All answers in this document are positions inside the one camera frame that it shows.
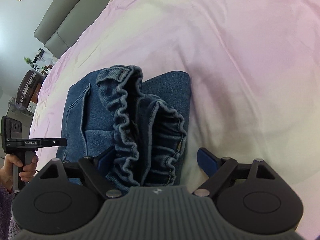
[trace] black handle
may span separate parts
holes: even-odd
[[[26,182],[22,181],[19,173],[23,172],[23,167],[26,165],[29,165],[32,162],[32,158],[36,155],[34,151],[22,151],[22,152],[17,152],[15,154],[23,163],[23,166],[20,168],[16,165],[13,166],[13,190],[22,190],[25,185],[27,184]]]

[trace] sleeve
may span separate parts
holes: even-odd
[[[8,239],[14,193],[0,185],[0,239]]]
[[[20,228],[18,227],[17,223],[11,217],[10,227],[9,227],[9,236],[8,240],[13,240],[14,237],[20,232]]]

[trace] headboard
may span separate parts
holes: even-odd
[[[110,0],[53,0],[35,37],[60,58],[105,9]]]

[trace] pink bedsheet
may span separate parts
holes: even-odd
[[[45,80],[30,137],[59,137],[69,87],[115,64],[191,76],[190,191],[206,179],[199,147],[263,158],[303,200],[298,232],[320,234],[320,0],[111,0]]]

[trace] hand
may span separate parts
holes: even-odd
[[[36,174],[38,161],[38,156],[35,155],[32,163],[23,167],[23,172],[19,173],[22,181],[29,182],[33,179],[33,176]],[[20,168],[23,166],[21,160],[16,155],[7,154],[4,158],[4,166],[0,169],[0,182],[9,191],[13,186],[13,165]]]

